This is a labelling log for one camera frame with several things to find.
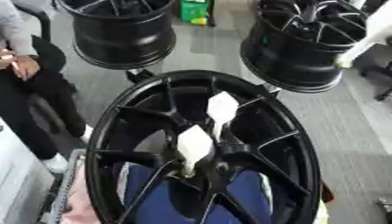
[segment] person's hand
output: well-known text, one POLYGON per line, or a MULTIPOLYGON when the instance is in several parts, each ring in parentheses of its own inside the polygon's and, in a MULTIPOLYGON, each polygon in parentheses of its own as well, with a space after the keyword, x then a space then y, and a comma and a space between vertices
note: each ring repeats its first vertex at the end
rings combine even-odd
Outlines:
POLYGON ((30 56, 17 56, 16 62, 17 66, 13 66, 12 69, 17 77, 25 81, 34 76, 40 69, 39 63, 30 56))
POLYGON ((13 57, 14 52, 10 51, 0 51, 0 70, 3 70, 7 68, 12 62, 16 60, 15 57, 13 57), (2 57, 6 56, 11 56, 10 59, 2 59, 2 57))

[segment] person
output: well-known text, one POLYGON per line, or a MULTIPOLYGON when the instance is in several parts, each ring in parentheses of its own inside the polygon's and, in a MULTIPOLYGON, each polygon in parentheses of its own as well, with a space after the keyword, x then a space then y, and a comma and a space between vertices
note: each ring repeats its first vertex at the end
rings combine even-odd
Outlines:
POLYGON ((92 128, 78 114, 70 84, 55 72, 61 62, 51 55, 56 53, 53 48, 26 31, 11 0, 0 0, 0 116, 49 171, 62 173, 67 170, 67 161, 34 122, 29 96, 34 93, 45 99, 72 136, 86 142, 92 128))

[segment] white sneaker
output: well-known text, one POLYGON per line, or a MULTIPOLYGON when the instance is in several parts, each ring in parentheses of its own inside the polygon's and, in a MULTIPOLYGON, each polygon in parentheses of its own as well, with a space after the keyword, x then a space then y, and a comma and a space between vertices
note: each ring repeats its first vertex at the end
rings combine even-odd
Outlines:
POLYGON ((85 144, 88 144, 88 141, 90 141, 90 137, 93 134, 93 128, 91 128, 90 125, 86 124, 86 129, 84 130, 83 136, 80 137, 81 141, 83 141, 85 144))
POLYGON ((42 163, 50 172, 55 174, 62 174, 68 169, 67 160, 59 153, 51 159, 42 160, 42 163))

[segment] sleeve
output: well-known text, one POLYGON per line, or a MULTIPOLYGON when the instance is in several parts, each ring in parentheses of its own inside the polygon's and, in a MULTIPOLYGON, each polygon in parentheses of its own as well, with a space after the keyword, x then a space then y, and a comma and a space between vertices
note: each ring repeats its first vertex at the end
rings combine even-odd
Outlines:
POLYGON ((17 55, 37 55, 32 46, 32 35, 11 0, 0 0, 0 29, 10 48, 17 55))

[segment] blue cushion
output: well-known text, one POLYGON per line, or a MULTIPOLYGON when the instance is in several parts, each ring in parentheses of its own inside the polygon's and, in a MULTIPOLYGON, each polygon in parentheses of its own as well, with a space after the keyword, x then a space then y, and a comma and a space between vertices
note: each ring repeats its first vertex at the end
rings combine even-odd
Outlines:
MULTIPOLYGON (((129 168, 124 197, 126 207, 129 206, 137 190, 150 174, 151 169, 141 165, 133 165, 129 168)), ((262 191, 261 180, 256 172, 245 171, 228 186, 228 190, 258 223, 270 224, 270 205, 262 191)), ((172 206, 168 189, 168 182, 165 181, 154 190, 140 206, 136 215, 136 223, 156 224, 162 221, 171 224, 194 223, 194 220, 186 218, 172 206)), ((241 224, 229 211, 219 205, 214 207, 206 223, 241 224)))

